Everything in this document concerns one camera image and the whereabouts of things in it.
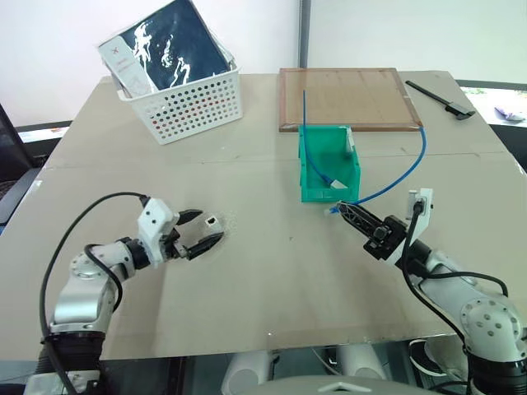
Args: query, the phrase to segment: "teal storage bin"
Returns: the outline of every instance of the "teal storage bin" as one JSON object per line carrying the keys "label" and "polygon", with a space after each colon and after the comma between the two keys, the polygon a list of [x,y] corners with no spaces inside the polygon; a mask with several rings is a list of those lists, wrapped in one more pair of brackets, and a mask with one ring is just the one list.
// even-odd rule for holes
{"label": "teal storage bin", "polygon": [[301,161],[301,200],[303,202],[354,202],[359,197],[361,166],[357,149],[349,152],[348,126],[306,126],[307,149],[315,166],[331,179],[337,179],[347,188],[336,189],[327,185],[307,160],[305,131],[299,126],[299,157]]}

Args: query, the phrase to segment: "white plastic basket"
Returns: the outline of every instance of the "white plastic basket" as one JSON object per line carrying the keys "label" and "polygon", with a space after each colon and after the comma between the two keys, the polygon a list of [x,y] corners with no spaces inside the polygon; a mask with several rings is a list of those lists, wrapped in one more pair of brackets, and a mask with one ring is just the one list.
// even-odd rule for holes
{"label": "white plastic basket", "polygon": [[119,98],[129,103],[161,145],[240,119],[240,68],[150,95]]}

